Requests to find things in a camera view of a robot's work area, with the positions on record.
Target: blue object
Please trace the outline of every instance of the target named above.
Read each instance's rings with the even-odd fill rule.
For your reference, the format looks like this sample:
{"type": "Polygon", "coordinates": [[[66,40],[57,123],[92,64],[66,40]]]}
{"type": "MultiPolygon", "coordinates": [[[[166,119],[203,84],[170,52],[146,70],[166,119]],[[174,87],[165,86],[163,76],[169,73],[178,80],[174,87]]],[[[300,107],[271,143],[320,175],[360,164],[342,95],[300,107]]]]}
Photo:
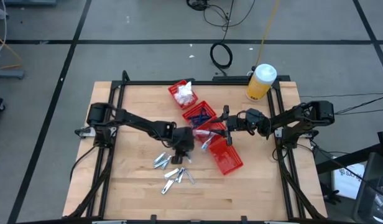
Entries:
{"type": "Polygon", "coordinates": [[[212,118],[212,116],[207,115],[206,109],[202,108],[199,115],[190,116],[187,119],[191,120],[191,123],[192,123],[194,128],[197,128],[200,125],[202,125],[205,122],[207,122],[211,118],[212,118]]]}

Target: white tissue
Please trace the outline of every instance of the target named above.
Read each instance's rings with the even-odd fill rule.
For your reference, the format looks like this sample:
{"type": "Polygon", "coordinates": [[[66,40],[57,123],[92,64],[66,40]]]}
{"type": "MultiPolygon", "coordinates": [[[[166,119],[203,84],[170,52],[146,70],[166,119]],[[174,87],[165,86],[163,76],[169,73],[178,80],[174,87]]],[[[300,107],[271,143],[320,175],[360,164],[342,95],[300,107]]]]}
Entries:
{"type": "Polygon", "coordinates": [[[187,105],[194,100],[192,92],[192,83],[188,82],[186,85],[178,86],[178,92],[174,95],[176,101],[180,105],[187,105]]]}

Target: wire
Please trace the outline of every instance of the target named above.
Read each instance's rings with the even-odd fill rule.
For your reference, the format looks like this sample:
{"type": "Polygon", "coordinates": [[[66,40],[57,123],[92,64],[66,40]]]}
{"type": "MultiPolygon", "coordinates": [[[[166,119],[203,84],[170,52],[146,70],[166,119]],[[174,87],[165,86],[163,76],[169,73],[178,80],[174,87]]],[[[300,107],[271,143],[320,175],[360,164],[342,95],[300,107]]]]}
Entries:
{"type": "Polygon", "coordinates": [[[297,145],[298,145],[298,146],[302,146],[302,147],[304,147],[305,149],[308,149],[309,151],[311,151],[311,149],[310,149],[308,146],[304,146],[303,144],[299,144],[299,143],[297,143],[297,145]]]}
{"type": "Polygon", "coordinates": [[[371,110],[371,111],[362,111],[362,112],[352,112],[352,113],[342,113],[342,114],[337,114],[337,115],[349,115],[349,114],[372,113],[372,112],[378,112],[378,111],[383,111],[383,109],[379,109],[379,110],[371,110]]]}
{"type": "Polygon", "coordinates": [[[230,25],[230,18],[231,18],[231,14],[232,14],[232,11],[233,11],[234,0],[232,0],[232,3],[231,3],[229,16],[226,15],[226,13],[224,12],[224,10],[221,7],[219,7],[217,5],[214,5],[214,4],[208,4],[207,0],[197,0],[197,1],[193,2],[193,3],[191,3],[191,4],[190,4],[190,0],[186,0],[187,5],[189,7],[191,7],[192,9],[194,9],[196,11],[203,11],[203,17],[204,17],[205,22],[211,24],[212,26],[221,27],[222,30],[224,31],[224,35],[223,35],[222,40],[220,42],[214,43],[211,46],[211,49],[210,49],[210,58],[211,58],[212,63],[215,65],[216,68],[218,68],[221,71],[221,73],[224,76],[228,75],[224,71],[224,69],[228,69],[231,66],[231,64],[233,62],[233,53],[232,53],[231,49],[226,44],[223,43],[223,41],[226,38],[226,35],[228,33],[229,27],[235,27],[237,25],[240,25],[242,22],[244,22],[244,20],[246,20],[246,18],[248,17],[250,12],[252,11],[252,8],[255,5],[255,1],[256,0],[254,0],[252,2],[251,7],[248,10],[246,16],[244,16],[244,18],[240,22],[237,22],[235,24],[230,25]],[[214,23],[208,21],[207,18],[206,18],[206,9],[214,10],[214,12],[216,12],[224,20],[224,24],[223,25],[219,25],[219,24],[214,24],[214,23]],[[227,64],[222,65],[222,64],[218,63],[215,60],[214,56],[213,56],[213,51],[214,51],[215,47],[218,46],[218,45],[222,46],[225,49],[225,51],[228,53],[228,55],[229,55],[229,62],[227,64]]]}
{"type": "Polygon", "coordinates": [[[208,7],[207,0],[197,0],[191,4],[190,0],[186,0],[186,4],[196,11],[204,11],[208,7]]]}
{"type": "Polygon", "coordinates": [[[86,153],[84,153],[80,158],[78,158],[78,159],[75,161],[75,163],[74,163],[74,165],[73,165],[73,167],[72,167],[72,171],[70,172],[70,181],[72,181],[73,172],[74,172],[74,169],[75,169],[75,167],[77,166],[77,164],[78,164],[78,163],[79,163],[85,156],[87,156],[89,153],[91,153],[92,150],[93,150],[94,148],[96,148],[96,146],[93,146],[90,150],[88,150],[86,153]]]}
{"type": "Polygon", "coordinates": [[[2,0],[2,8],[4,9],[4,26],[5,26],[5,33],[4,33],[4,41],[2,42],[2,46],[0,47],[0,52],[2,50],[2,48],[5,46],[5,42],[6,42],[6,34],[7,34],[7,24],[6,24],[6,6],[5,6],[5,1],[2,0]]]}
{"type": "Polygon", "coordinates": [[[322,153],[323,156],[327,157],[327,159],[331,160],[332,162],[334,162],[336,165],[346,169],[347,171],[349,171],[351,174],[353,174],[356,178],[360,179],[362,182],[364,182],[368,187],[370,187],[372,190],[374,190],[375,192],[379,193],[380,195],[383,196],[383,193],[376,189],[375,187],[373,187],[371,184],[369,184],[366,180],[364,180],[362,177],[360,177],[360,175],[357,175],[355,172],[351,171],[349,168],[347,168],[346,166],[342,165],[341,163],[337,162],[336,160],[334,160],[333,158],[331,158],[330,156],[327,156],[324,152],[326,152],[325,150],[321,149],[319,146],[317,146],[317,149],[319,152],[322,153]]]}
{"type": "MultiPolygon", "coordinates": [[[[116,130],[114,130],[112,133],[111,133],[111,135],[110,135],[110,137],[113,137],[117,132],[118,132],[118,127],[116,127],[116,130]]],[[[75,167],[77,166],[77,164],[85,157],[85,156],[87,156],[89,153],[91,153],[92,152],[92,150],[94,149],[94,148],[96,148],[96,146],[93,146],[90,150],[88,150],[86,153],[84,153],[80,158],[78,158],[76,161],[75,161],[75,163],[74,163],[74,165],[73,165],[73,167],[72,167],[72,171],[70,172],[70,181],[72,181],[72,177],[73,177],[73,172],[74,172],[74,169],[75,169],[75,167]]]]}
{"type": "Polygon", "coordinates": [[[380,97],[380,98],[378,98],[378,99],[371,100],[371,101],[362,103],[362,104],[357,105],[357,106],[352,106],[352,107],[346,108],[346,109],[344,109],[344,110],[340,110],[340,111],[336,112],[335,114],[340,115],[340,114],[343,114],[343,113],[345,113],[345,112],[354,110],[354,109],[359,108],[359,107],[362,107],[362,106],[366,106],[366,105],[368,105],[368,104],[370,104],[370,103],[373,103],[373,102],[375,102],[375,101],[382,100],[382,99],[383,99],[383,97],[380,97]]]}
{"type": "Polygon", "coordinates": [[[5,44],[5,42],[3,40],[1,40],[0,38],[0,42],[2,43],[3,46],[5,46],[8,50],[10,50],[12,52],[12,54],[15,55],[15,57],[20,61],[19,64],[16,64],[16,65],[8,65],[8,66],[3,66],[3,67],[0,67],[0,70],[2,69],[7,69],[7,68],[14,68],[14,67],[20,67],[22,66],[22,58],[14,51],[11,49],[10,46],[8,46],[7,44],[5,44]]]}
{"type": "Polygon", "coordinates": [[[267,34],[269,33],[269,29],[270,29],[270,27],[272,25],[272,21],[273,21],[274,15],[276,14],[277,8],[279,6],[279,2],[280,2],[280,0],[276,0],[276,2],[274,4],[272,15],[271,15],[271,17],[269,19],[269,23],[267,24],[264,37],[262,38],[261,46],[259,47],[258,59],[256,60],[255,66],[258,66],[259,61],[261,60],[261,55],[262,55],[262,51],[263,51],[263,48],[264,48],[264,42],[265,42],[267,34]]]}
{"type": "Polygon", "coordinates": [[[223,69],[228,69],[228,68],[230,67],[231,63],[233,62],[233,53],[232,53],[232,51],[230,50],[230,48],[229,48],[226,44],[223,43],[223,41],[224,41],[225,38],[226,38],[226,35],[228,34],[229,21],[230,21],[230,18],[231,18],[231,13],[232,13],[232,11],[233,11],[233,4],[234,4],[234,0],[231,1],[230,13],[229,13],[229,19],[228,19],[228,21],[227,21],[227,23],[226,23],[226,30],[225,30],[225,32],[224,32],[223,38],[222,38],[222,40],[221,40],[220,42],[214,43],[214,44],[211,46],[211,50],[210,50],[210,57],[211,57],[212,63],[215,65],[216,68],[218,68],[218,69],[223,73],[224,76],[227,76],[228,74],[227,74],[225,71],[223,71],[223,69]],[[226,65],[221,65],[221,64],[219,64],[219,63],[215,60],[215,58],[214,58],[214,55],[213,55],[214,48],[215,48],[216,46],[218,46],[218,45],[219,45],[219,46],[222,46],[222,47],[227,51],[227,53],[229,54],[229,62],[228,62],[226,65]]]}
{"type": "Polygon", "coordinates": [[[274,149],[273,150],[273,152],[272,152],[272,158],[275,160],[275,161],[283,161],[286,157],[287,157],[287,155],[288,155],[288,151],[286,151],[285,152],[285,154],[283,155],[283,157],[281,157],[281,159],[276,159],[275,157],[274,157],[274,152],[276,151],[276,149],[274,149]]]}
{"type": "Polygon", "coordinates": [[[366,95],[383,95],[383,93],[357,93],[357,94],[343,94],[343,95],[324,95],[324,96],[299,96],[309,98],[324,98],[324,97],[343,97],[343,96],[366,96],[366,95]]]}
{"type": "Polygon", "coordinates": [[[244,21],[247,19],[248,15],[249,15],[249,13],[252,11],[252,8],[254,7],[254,5],[255,5],[255,0],[252,2],[251,7],[249,8],[249,10],[248,10],[246,16],[244,16],[244,18],[243,18],[240,22],[237,22],[237,23],[235,23],[235,24],[231,24],[231,25],[229,25],[228,23],[230,23],[230,21],[229,21],[230,18],[227,17],[227,15],[226,15],[226,13],[224,13],[223,9],[222,9],[221,7],[219,7],[219,6],[217,6],[217,5],[209,4],[209,5],[207,5],[207,8],[208,8],[208,9],[212,9],[212,10],[214,10],[220,17],[222,17],[222,19],[224,19],[224,20],[226,21],[226,23],[223,24],[223,25],[219,25],[219,24],[214,24],[214,23],[208,21],[208,20],[206,19],[206,16],[205,16],[205,10],[204,10],[204,12],[203,12],[204,20],[205,20],[205,22],[211,24],[212,26],[222,27],[222,29],[223,29],[224,27],[226,27],[227,25],[228,25],[228,27],[235,27],[235,26],[240,25],[242,22],[244,22],[244,21]],[[217,10],[213,9],[212,7],[217,7],[217,8],[219,8],[219,9],[223,12],[223,15],[224,15],[224,16],[222,16],[217,10]]]}

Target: white bottle cap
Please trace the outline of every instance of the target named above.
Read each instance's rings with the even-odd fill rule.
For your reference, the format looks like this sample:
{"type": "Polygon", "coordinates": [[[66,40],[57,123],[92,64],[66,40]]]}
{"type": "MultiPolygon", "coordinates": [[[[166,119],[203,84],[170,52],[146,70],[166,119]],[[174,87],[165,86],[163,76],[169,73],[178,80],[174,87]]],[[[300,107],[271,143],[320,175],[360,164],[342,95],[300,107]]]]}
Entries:
{"type": "Polygon", "coordinates": [[[261,83],[268,85],[271,85],[277,77],[276,69],[268,64],[258,65],[254,71],[254,74],[261,83]]]}

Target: metal bracket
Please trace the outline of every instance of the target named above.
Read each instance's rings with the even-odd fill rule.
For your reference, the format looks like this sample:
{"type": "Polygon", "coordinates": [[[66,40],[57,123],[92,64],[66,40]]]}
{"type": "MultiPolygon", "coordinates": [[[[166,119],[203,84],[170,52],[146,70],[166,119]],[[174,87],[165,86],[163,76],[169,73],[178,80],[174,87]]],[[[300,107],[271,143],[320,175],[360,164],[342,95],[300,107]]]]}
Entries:
{"type": "MultiPolygon", "coordinates": [[[[274,130],[274,136],[276,138],[281,138],[283,135],[283,127],[280,127],[280,128],[277,128],[276,130],[274,130]]],[[[299,136],[300,138],[307,138],[307,139],[310,139],[313,137],[312,134],[310,133],[306,133],[306,134],[302,134],[301,136],[299,136]]]]}
{"type": "Polygon", "coordinates": [[[245,215],[241,216],[241,224],[248,224],[247,216],[245,216],[245,215]]]}
{"type": "Polygon", "coordinates": [[[150,223],[156,224],[157,223],[157,215],[151,215],[150,216],[150,223]]]}
{"type": "Polygon", "coordinates": [[[115,220],[115,221],[96,221],[92,224],[127,224],[127,220],[115,220]]]}
{"type": "MultiPolygon", "coordinates": [[[[95,129],[93,128],[88,128],[88,127],[84,127],[84,128],[81,128],[79,130],[82,130],[79,132],[79,137],[81,138],[86,138],[86,137],[95,137],[96,135],[96,132],[95,132],[95,129]]],[[[110,128],[110,134],[113,134],[113,132],[115,132],[115,130],[117,130],[117,128],[113,127],[113,128],[110,128]]]]}

